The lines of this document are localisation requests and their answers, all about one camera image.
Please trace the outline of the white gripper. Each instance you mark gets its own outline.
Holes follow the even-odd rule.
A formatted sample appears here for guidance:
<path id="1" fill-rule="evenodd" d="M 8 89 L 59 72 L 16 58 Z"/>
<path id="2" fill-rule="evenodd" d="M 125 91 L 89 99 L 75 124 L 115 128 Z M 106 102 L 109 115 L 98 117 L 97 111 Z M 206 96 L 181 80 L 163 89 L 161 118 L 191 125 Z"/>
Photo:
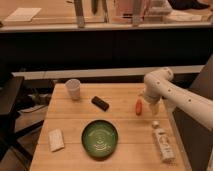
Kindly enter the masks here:
<path id="1" fill-rule="evenodd" d="M 159 113 L 159 104 L 161 95 L 151 88 L 145 87 L 142 91 L 143 98 L 150 104 L 149 108 L 153 116 Z"/>

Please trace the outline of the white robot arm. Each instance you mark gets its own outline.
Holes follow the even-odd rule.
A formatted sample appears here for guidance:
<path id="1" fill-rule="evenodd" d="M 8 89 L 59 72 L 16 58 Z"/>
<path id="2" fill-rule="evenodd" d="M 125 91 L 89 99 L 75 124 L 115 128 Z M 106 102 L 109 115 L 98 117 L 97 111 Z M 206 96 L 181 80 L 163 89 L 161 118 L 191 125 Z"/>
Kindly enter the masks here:
<path id="1" fill-rule="evenodd" d="M 147 73 L 144 77 L 144 99 L 155 105 L 161 97 L 165 97 L 206 129 L 213 131 L 213 100 L 174 85 L 173 78 L 173 71 L 168 67 Z"/>

